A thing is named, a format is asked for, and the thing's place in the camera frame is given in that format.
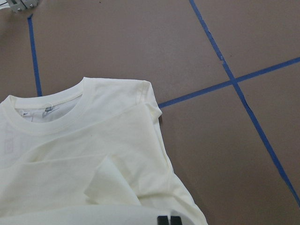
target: brown floor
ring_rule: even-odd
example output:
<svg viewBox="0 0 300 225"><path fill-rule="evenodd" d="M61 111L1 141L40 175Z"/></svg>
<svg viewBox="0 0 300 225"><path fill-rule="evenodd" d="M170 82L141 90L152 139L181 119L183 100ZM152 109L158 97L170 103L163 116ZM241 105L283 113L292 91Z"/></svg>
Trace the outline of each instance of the brown floor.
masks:
<svg viewBox="0 0 300 225"><path fill-rule="evenodd" d="M300 57L297 2L195 0L234 77ZM148 80L157 102L229 80L188 0L40 1L0 10L0 101L43 95L83 76ZM239 83L300 194L300 64ZM298 225L300 210L232 85L162 107L174 170L210 225Z"/></svg>

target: crew neckline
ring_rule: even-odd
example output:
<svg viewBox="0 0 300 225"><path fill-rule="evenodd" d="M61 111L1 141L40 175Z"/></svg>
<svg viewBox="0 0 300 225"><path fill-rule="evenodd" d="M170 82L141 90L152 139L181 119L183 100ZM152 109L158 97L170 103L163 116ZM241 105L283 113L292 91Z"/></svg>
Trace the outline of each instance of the crew neckline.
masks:
<svg viewBox="0 0 300 225"><path fill-rule="evenodd" d="M84 77L75 86L47 96L22 98L9 95L2 102L2 110L9 123L25 133L36 135L54 133L78 119L78 117L83 114L85 108L90 104L94 91L94 85L91 80L92 78ZM58 105L71 101L79 96L81 96L81 98L69 112L50 122L38 123L28 121L15 110L46 108L49 107L49 103Z"/></svg>

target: white t-shirt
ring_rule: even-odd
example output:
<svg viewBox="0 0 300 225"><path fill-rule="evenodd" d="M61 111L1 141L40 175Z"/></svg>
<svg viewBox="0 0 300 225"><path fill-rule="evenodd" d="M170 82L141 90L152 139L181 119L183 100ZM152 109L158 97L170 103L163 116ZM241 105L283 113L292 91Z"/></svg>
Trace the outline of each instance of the white t-shirt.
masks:
<svg viewBox="0 0 300 225"><path fill-rule="evenodd" d="M0 224L107 205L207 224L173 172L149 82L85 77L54 95L8 96L0 108Z"/></svg>

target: blue line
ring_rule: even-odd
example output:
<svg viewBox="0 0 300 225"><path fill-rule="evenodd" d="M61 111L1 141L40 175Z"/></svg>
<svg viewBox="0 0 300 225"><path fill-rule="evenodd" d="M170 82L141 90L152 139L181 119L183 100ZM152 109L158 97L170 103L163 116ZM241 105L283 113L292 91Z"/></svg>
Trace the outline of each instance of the blue line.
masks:
<svg viewBox="0 0 300 225"><path fill-rule="evenodd" d="M30 44L31 44L31 55L32 55L32 62L33 62L33 69L34 69L34 77L36 79L37 96L42 96L43 94L42 94L41 82L40 82L40 79L39 79L38 59L37 59L36 45L34 43L32 15L33 14L31 14L27 18L28 26L29 26Z"/></svg>
<svg viewBox="0 0 300 225"><path fill-rule="evenodd" d="M256 72L253 72L253 73L250 73L250 74L247 74L247 75L244 75L244 76L241 76L239 78L236 78L236 81L241 82L241 81L244 81L244 80L248 80L250 78L253 78L253 77L256 77L256 76L259 76L259 75L262 75L262 74L266 74L268 72L271 72L271 71L274 71L274 70L277 70L277 69L281 69L283 67L287 67L287 66L295 64L297 62L300 62L300 57L292 59L292 60L288 60L286 62L276 64L274 66L271 66L271 67L268 67L268 68L265 68L265 69L262 69L262 70L258 70Z"/></svg>
<svg viewBox="0 0 300 225"><path fill-rule="evenodd" d="M173 105L175 103L182 102L182 101L188 100L190 98L194 98L196 96L203 95L203 94L206 94L208 92L211 92L211 91L214 91L214 90L218 90L220 88L227 87L229 85L231 85L231 81L226 81L226 82L223 82L223 83L219 83L219 84L216 84L216 85L211 86L209 88L198 90L198 91L195 91L193 93L190 93L190 94L187 94L187 95L184 95L184 96L181 96L181 97L169 100L167 102L160 103L158 105L158 107L159 108L164 108L166 106Z"/></svg>
<svg viewBox="0 0 300 225"><path fill-rule="evenodd" d="M289 187L289 189L290 189L291 193L293 194L293 196L294 196L294 198L295 198L298 206L300 207L300 199L299 199L296 191L294 190L294 188L292 186L292 183L290 182L288 176L286 175L286 173L285 173L285 171L284 171L284 169L283 169L283 167L282 167L282 165L281 165L278 157L276 156L276 154L275 154L275 152L274 152L274 150L273 150L273 148L272 148L272 146L271 146L271 144L270 144L267 136L265 135L262 127L260 126L257 118L255 117L253 111L251 110L251 108L247 104L246 99L244 97L244 94L243 94L242 90L240 89L237 80L234 78L234 76L233 76L233 74L231 72L231 69L229 68L227 62L225 61L225 59L224 59L224 57L223 57L223 55L222 55L222 53L221 53L221 51L220 51L217 43L215 42L215 40L213 39L213 36L209 32L208 27L207 27L206 23L204 22L204 20L203 20L201 14L200 14L200 12L199 12L199 10L198 10L195 2L194 2L194 0L189 0L189 2L191 4L194 12L196 13L196 16L198 17L199 22L203 26L204 31L205 31L208 39L210 40L210 42L211 42L211 44L212 44L212 46L213 46L213 48L214 48L217 56L219 57L220 60L223 61L223 67L224 67L224 69L225 69L228 77L230 78L230 81L231 81L232 85L234 86L234 89L237 92L237 94L238 94L238 96L239 96L242 104L244 105L244 107L245 107L245 109L246 109L249 117L251 118L251 121L253 122L253 124L254 124L254 126L255 126L255 128L256 128L256 130L257 130L257 132L258 132L258 134L259 134L259 136L260 136L260 138L261 138L261 140L262 140L262 142L264 144L264 146L266 147L267 151L269 152L269 154L270 154L270 156L272 158L273 163L275 164L276 168L278 169L278 172L279 172L280 176L285 181L286 185Z"/></svg>

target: black object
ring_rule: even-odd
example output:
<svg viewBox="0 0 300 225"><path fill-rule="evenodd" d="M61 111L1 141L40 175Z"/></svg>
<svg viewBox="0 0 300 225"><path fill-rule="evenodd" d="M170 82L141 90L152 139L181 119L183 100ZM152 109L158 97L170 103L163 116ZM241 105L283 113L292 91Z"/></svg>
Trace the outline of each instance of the black object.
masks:
<svg viewBox="0 0 300 225"><path fill-rule="evenodd" d="M168 216L159 216L157 218L157 224L158 225L170 225ZM171 225L182 225L181 218L171 216Z"/></svg>

